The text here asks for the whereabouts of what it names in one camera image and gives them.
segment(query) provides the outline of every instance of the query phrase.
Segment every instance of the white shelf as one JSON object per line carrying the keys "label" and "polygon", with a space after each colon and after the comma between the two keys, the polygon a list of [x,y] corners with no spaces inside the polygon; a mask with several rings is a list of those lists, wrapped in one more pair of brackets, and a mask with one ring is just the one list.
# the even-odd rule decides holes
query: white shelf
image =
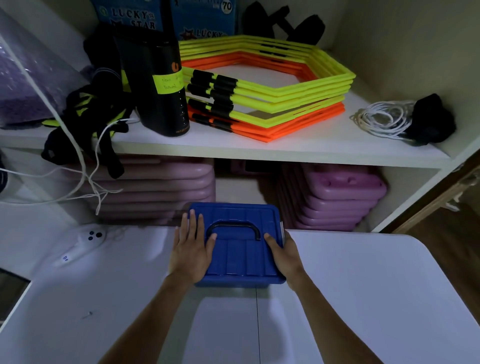
{"label": "white shelf", "polygon": [[[195,156],[212,158],[261,159],[317,163],[364,164],[393,167],[442,168],[450,157],[435,146],[410,146],[382,139],[360,130],[350,116],[370,104],[359,96],[354,82],[346,95],[346,112],[270,143],[191,123],[180,137],[159,135],[141,123],[126,134],[116,133],[113,146],[118,153]],[[52,129],[0,130],[0,146],[42,149]]]}

